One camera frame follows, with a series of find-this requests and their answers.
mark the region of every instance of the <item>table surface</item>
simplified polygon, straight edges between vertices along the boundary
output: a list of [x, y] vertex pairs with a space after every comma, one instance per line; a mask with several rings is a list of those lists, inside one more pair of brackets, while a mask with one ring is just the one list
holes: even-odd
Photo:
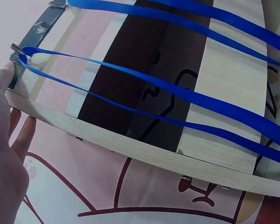
[[[10, 18], [22, 22], [21, 32], [11, 36], [10, 30], [0, 29], [0, 65], [9, 58], [10, 43], [21, 40], [31, 27], [31, 21], [36, 20], [47, 5], [46, 0], [21, 2], [21, 6], [12, 5], [18, 10], [10, 11]], [[5, 3], [0, 1], [0, 15], [6, 15], [1, 11], [5, 10]], [[26, 16], [16, 17], [21, 10]], [[31, 13], [30, 20], [27, 20], [27, 13]], [[114, 16], [108, 12], [87, 12], [63, 52], [89, 57], [105, 31], [101, 27], [107, 27]], [[1, 27], [10, 25], [4, 20], [0, 23]], [[85, 29], [85, 24], [94, 29]], [[75, 74], [82, 74], [86, 64], [58, 57], [51, 73], [78, 83], [79, 77]], [[70, 87], [45, 80], [36, 101], [64, 112], [72, 93]], [[23, 114], [20, 125], [25, 118]], [[227, 190], [198, 180], [184, 180], [178, 174], [81, 142], [43, 122], [37, 123], [24, 166], [30, 184], [17, 215], [17, 224], [187, 223], [189, 220], [194, 223], [252, 224], [255, 221], [264, 223], [261, 219], [268, 216], [264, 206], [274, 205], [267, 199], [262, 205], [262, 196], [244, 195], [242, 191]]]

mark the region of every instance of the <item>blue strap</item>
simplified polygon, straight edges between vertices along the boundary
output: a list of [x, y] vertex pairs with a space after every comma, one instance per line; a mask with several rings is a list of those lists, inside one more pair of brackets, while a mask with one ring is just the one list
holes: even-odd
[[161, 3], [170, 7], [186, 10], [191, 13], [207, 16], [225, 22], [239, 30], [242, 30], [280, 50], [280, 36], [274, 32], [256, 25], [238, 15], [208, 6], [196, 1], [189, 0], [148, 0]]
[[[80, 8], [107, 10], [107, 11], [113, 11], [113, 12], [118, 12], [118, 13], [127, 13], [127, 14], [132, 14], [132, 15], [144, 16], [144, 17], [173, 22], [173, 23], [179, 24], [181, 26], [184, 26], [186, 28], [192, 29], [203, 35], [206, 35], [212, 39], [215, 39], [223, 44], [226, 44], [230, 47], [233, 47], [242, 52], [245, 52], [251, 56], [257, 57], [259, 59], [262, 59], [262, 60], [265, 60], [265, 61], [268, 61], [268, 62], [271, 62], [271, 63], [274, 63], [274, 64], [280, 66], [279, 62], [277, 62], [273, 59], [270, 59], [267, 56], [260, 54], [228, 37], [225, 37], [204, 26], [201, 26], [194, 22], [188, 21], [178, 15], [174, 15], [174, 14], [171, 14], [168, 12], [163, 12], [163, 11], [155, 10], [155, 9], [151, 9], [151, 8], [102, 1], [102, 0], [69, 0], [68, 3], [71, 4], [72, 6], [80, 7]], [[143, 75], [144, 74], [137, 75], [137, 77], [143, 78]], [[146, 81], [153, 83], [153, 84], [159, 86], [160, 88], [163, 88], [163, 89], [173, 93], [174, 95], [176, 95], [184, 100], [187, 100], [188, 102], [194, 103], [194, 104], [204, 107], [206, 109], [215, 111], [215, 112], [225, 115], [227, 117], [238, 120], [238, 121], [254, 128], [255, 130], [259, 131], [260, 133], [264, 134], [266, 137], [272, 139], [274, 142], [276, 142], [277, 144], [280, 145], [280, 126], [276, 125], [275, 123], [273, 123], [267, 119], [264, 119], [263, 117], [255, 114], [255, 113], [252, 113], [248, 110], [236, 107], [231, 104], [227, 104], [221, 100], [209, 98], [202, 94], [179, 88], [177, 86], [174, 86], [173, 84], [165, 84], [163, 80], [158, 80], [154, 77], [149, 77], [146, 79]]]
[[[273, 122], [270, 122], [269, 120], [257, 115], [257, 114], [254, 114], [250, 111], [247, 111], [245, 109], [242, 109], [240, 107], [237, 107], [237, 106], [234, 106], [234, 105], [231, 105], [231, 104], [228, 104], [226, 102], [223, 102], [223, 101], [220, 101], [220, 100], [217, 100], [217, 99], [214, 99], [214, 98], [210, 98], [210, 97], [207, 97], [207, 96], [204, 96], [202, 94], [199, 94], [199, 93], [196, 93], [196, 92], [193, 92], [193, 91], [190, 91], [190, 90], [186, 90], [182, 87], [179, 87], [179, 86], [176, 86], [176, 85], [173, 85], [169, 82], [166, 82], [166, 81], [163, 81], [161, 79], [158, 79], [158, 78], [155, 78], [155, 77], [152, 77], [150, 75], [147, 75], [147, 74], [144, 74], [144, 73], [141, 73], [141, 72], [138, 72], [138, 71], [134, 71], [134, 70], [131, 70], [131, 69], [127, 69], [127, 68], [124, 68], [124, 67], [121, 67], [121, 66], [118, 66], [118, 65], [114, 65], [114, 64], [109, 64], [109, 63], [105, 63], [105, 62], [100, 62], [100, 61], [96, 61], [96, 60], [92, 60], [92, 59], [88, 59], [88, 58], [83, 58], [83, 57], [77, 57], [77, 56], [72, 56], [72, 55], [67, 55], [67, 54], [64, 54], [64, 53], [59, 53], [59, 52], [54, 52], [54, 51], [49, 51], [49, 50], [43, 50], [43, 49], [39, 49], [39, 48], [35, 48], [35, 47], [25, 47], [23, 49], [24, 53], [28, 56], [32, 56], [36, 53], [45, 53], [45, 54], [52, 54], [52, 55], [62, 55], [62, 56], [69, 56], [69, 57], [73, 57], [73, 58], [79, 58], [79, 59], [83, 59], [83, 60], [86, 60], [86, 61], [89, 61], [89, 62], [93, 62], [93, 63], [98, 63], [100, 65], [103, 65], [103, 66], [106, 66], [106, 67], [109, 67], [109, 68], [113, 68], [113, 69], [116, 69], [116, 70], [120, 70], [120, 71], [123, 71], [125, 73], [128, 73], [130, 75], [133, 75], [135, 77], [138, 77], [138, 78], [141, 78], [142, 80], [145, 80], [145, 81], [148, 81], [152, 84], [155, 84], [157, 86], [159, 86], [160, 88], [163, 88], [165, 90], [171, 90], [170, 92], [175, 94], [176, 96], [179, 96], [185, 100], [187, 100], [188, 102], [193, 102], [194, 104], [197, 104], [197, 105], [201, 105], [205, 108], [207, 107], [210, 107], [210, 109], [218, 109], [220, 107], [223, 107], [225, 108], [225, 110], [229, 110], [231, 109], [232, 111], [234, 111], [235, 113], [239, 112], [239, 115], [238, 117], [241, 117], [241, 114], [243, 115], [242, 118], [245, 118], [246, 115], [250, 116], [251, 114], [259, 119], [262, 119], [263, 121], [265, 122], [269, 122], [271, 123], [272, 125], [272, 132], [271, 133], [274, 133], [274, 131], [278, 131], [276, 130], [276, 128], [280, 128], [278, 127], [275, 123]], [[130, 107], [127, 107], [127, 106], [124, 106], [124, 105], [121, 105], [121, 104], [118, 104], [116, 102], [113, 102], [111, 100], [108, 100], [104, 97], [101, 97], [97, 94], [94, 94], [88, 90], [85, 90], [83, 88], [80, 88], [76, 85], [73, 85], [71, 83], [68, 83], [66, 81], [63, 81], [59, 78], [56, 78], [56, 77], [53, 77], [49, 74], [46, 74], [42, 71], [39, 71], [37, 69], [34, 69], [32, 67], [30, 67], [29, 65], [27, 65], [27, 57], [25, 55], [19, 55], [19, 59], [22, 63], [22, 65], [27, 68], [28, 70], [30, 70], [31, 72], [35, 73], [35, 74], [38, 74], [40, 76], [43, 76], [45, 78], [49, 78], [49, 79], [52, 79], [54, 81], [57, 81], [59, 83], [62, 83], [62, 84], [65, 84], [67, 86], [70, 86], [70, 87], [73, 87], [73, 88], [76, 88], [76, 89], [79, 89], [79, 90], [82, 90], [82, 91], [85, 91], [93, 96], [96, 96], [104, 101], [107, 101], [115, 106], [118, 106], [120, 108], [123, 108], [123, 109], [126, 109], [126, 110], [129, 110], [129, 111], [132, 111], [132, 112], [137, 112], [137, 113], [140, 113], [140, 114], [144, 114], [144, 115], [147, 115], [147, 116], [151, 116], [153, 118], [156, 118], [156, 119], [161, 119], [161, 120], [164, 120], [166, 122], [170, 122], [170, 123], [173, 123], [173, 124], [176, 124], [176, 125], [180, 125], [180, 126], [185, 126], [185, 127], [189, 127], [189, 128], [193, 128], [193, 129], [196, 129], [196, 130], [200, 130], [200, 131], [203, 131], [203, 132], [206, 132], [206, 133], [210, 133], [210, 134], [213, 134], [213, 135], [216, 135], [216, 136], [219, 136], [221, 138], [224, 138], [224, 139], [227, 139], [229, 141], [232, 141], [242, 147], [245, 147], [247, 149], [250, 149], [251, 151], [257, 153], [257, 154], [260, 154], [262, 156], [265, 156], [269, 159], [272, 159], [276, 162], [279, 162], [280, 163], [280, 151], [278, 150], [275, 150], [273, 148], [270, 148], [270, 147], [267, 147], [267, 146], [263, 146], [257, 142], [254, 142], [254, 141], [251, 141], [249, 139], [246, 139], [246, 138], [243, 138], [237, 134], [234, 134], [232, 132], [229, 132], [229, 131], [226, 131], [224, 129], [220, 129], [220, 128], [216, 128], [216, 127], [211, 127], [211, 126], [207, 126], [207, 125], [200, 125], [200, 124], [195, 124], [195, 123], [190, 123], [190, 122], [185, 122], [185, 121], [180, 121], [180, 120], [176, 120], [176, 119], [171, 119], [171, 118], [166, 118], [166, 117], [161, 117], [161, 116], [157, 116], [157, 115], [153, 115], [153, 114], [150, 114], [150, 113], [146, 113], [146, 112], [142, 112], [142, 111], [139, 111], [139, 110], [136, 110], [136, 109], [133, 109], [133, 108], [130, 108]]]
[[142, 16], [142, 17], [172, 22], [172, 23], [181, 25], [185, 28], [188, 28], [190, 30], [193, 30], [197, 33], [200, 33], [204, 36], [207, 36], [207, 37], [209, 37], [215, 41], [218, 41], [222, 44], [225, 44], [231, 48], [237, 49], [241, 52], [251, 55], [255, 58], [258, 58], [260, 60], [280, 66], [280, 63], [275, 61], [272, 58], [269, 58], [239, 42], [234, 41], [233, 39], [230, 39], [229, 37], [226, 37], [222, 34], [217, 33], [216, 31], [213, 31], [205, 26], [202, 26], [198, 23], [186, 20], [185, 18], [172, 14], [172, 13], [168, 13], [168, 12], [164, 12], [164, 11], [156, 10], [156, 9], [152, 9], [152, 8], [131, 6], [131, 5], [110, 2], [110, 1], [103, 1], [103, 0], [68, 0], [68, 3], [71, 6], [78, 7], [78, 8], [105, 10], [105, 11], [110, 11], [110, 12], [125, 13], [125, 14], [129, 14], [129, 15], [136, 15], [136, 16]]

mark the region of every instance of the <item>metal clip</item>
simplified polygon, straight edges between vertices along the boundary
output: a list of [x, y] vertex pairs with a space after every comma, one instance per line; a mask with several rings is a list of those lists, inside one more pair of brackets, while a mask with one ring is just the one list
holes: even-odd
[[[10, 46], [10, 48], [12, 50], [14, 50], [16, 53], [18, 53], [19, 55], [26, 55], [24, 53], [24, 51], [16, 44], [12, 43], [12, 45]], [[30, 64], [31, 63], [31, 57], [26, 55], [26, 58], [27, 58], [27, 64]]]
[[65, 9], [67, 6], [67, 3], [64, 2], [55, 2], [55, 1], [52, 1], [49, 3], [49, 7], [53, 7], [53, 8], [61, 8], [61, 9]]
[[19, 55], [24, 55], [24, 51], [16, 44], [12, 43], [12, 45], [10, 46], [10, 48], [12, 50], [14, 50], [15, 52], [17, 52]]
[[185, 179], [185, 180], [187, 180], [187, 181], [192, 181], [193, 179], [192, 179], [192, 177], [189, 177], [189, 176], [182, 176], [182, 179]]

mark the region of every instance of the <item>finger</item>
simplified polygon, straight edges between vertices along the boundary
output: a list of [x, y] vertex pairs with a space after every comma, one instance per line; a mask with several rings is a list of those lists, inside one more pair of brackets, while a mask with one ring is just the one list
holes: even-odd
[[14, 63], [9, 61], [0, 69], [0, 89], [5, 92], [14, 78]]
[[21, 112], [13, 109], [10, 113], [10, 126], [8, 132], [8, 139], [10, 139], [10, 136], [13, 134], [15, 128], [18, 126], [20, 119], [21, 119]]
[[15, 140], [11, 149], [14, 150], [19, 156], [20, 160], [24, 162], [26, 153], [30, 147], [32, 138], [35, 133], [36, 119], [28, 117], [21, 129], [18, 138]]

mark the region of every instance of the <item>wooden frame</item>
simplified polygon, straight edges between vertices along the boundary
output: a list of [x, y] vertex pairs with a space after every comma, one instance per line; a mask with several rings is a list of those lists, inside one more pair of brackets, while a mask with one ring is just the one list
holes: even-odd
[[[260, 3], [259, 0], [253, 0], [253, 3]], [[226, 5], [224, 0], [214, 0], [214, 3], [217, 3], [217, 7], [222, 7], [222, 4]], [[235, 8], [231, 8], [231, 11], [236, 13]], [[74, 17], [66, 19], [65, 22], [65, 32], [63, 36], [59, 39], [58, 43], [54, 47], [55, 50], [60, 50], [65, 44], [69, 34], [72, 32], [73, 28], [83, 17], [84, 10], [79, 10], [78, 14], [75, 14]], [[230, 31], [229, 28], [226, 28], [226, 25], [220, 24], [219, 26], [213, 26], [212, 28], [223, 33], [231, 32], [231, 36], [237, 36], [236, 31]], [[263, 46], [258, 45], [257, 50], [263, 53]], [[54, 56], [50, 58], [42, 58], [41, 61], [45, 64], [44, 71], [48, 72], [55, 60]], [[263, 69], [263, 64], [260, 64], [260, 70]], [[56, 128], [59, 128], [67, 133], [70, 133], [74, 136], [92, 142], [94, 144], [105, 147], [111, 151], [123, 154], [125, 156], [137, 159], [139, 161], [170, 170], [172, 172], [179, 173], [181, 175], [186, 175], [203, 181], [215, 183], [221, 186], [226, 186], [234, 189], [245, 190], [257, 194], [268, 195], [280, 197], [280, 182], [263, 177], [251, 175], [248, 172], [245, 173], [244, 170], [235, 170], [231, 167], [223, 167], [222, 164], [213, 164], [209, 161], [202, 161], [199, 158], [192, 158], [178, 153], [173, 153], [166, 151], [162, 148], [158, 148], [126, 136], [108, 131], [101, 127], [86, 123], [77, 118], [71, 117], [67, 114], [57, 112], [53, 109], [50, 109], [44, 105], [36, 103], [34, 100], [41, 89], [43, 84], [43, 79], [36, 79], [35, 76], [32, 76], [28, 71], [25, 72], [22, 79], [19, 80], [14, 91], [7, 91], [6, 97], [11, 106], [49, 124]], [[262, 114], [261, 107], [249, 108], [254, 112]]]

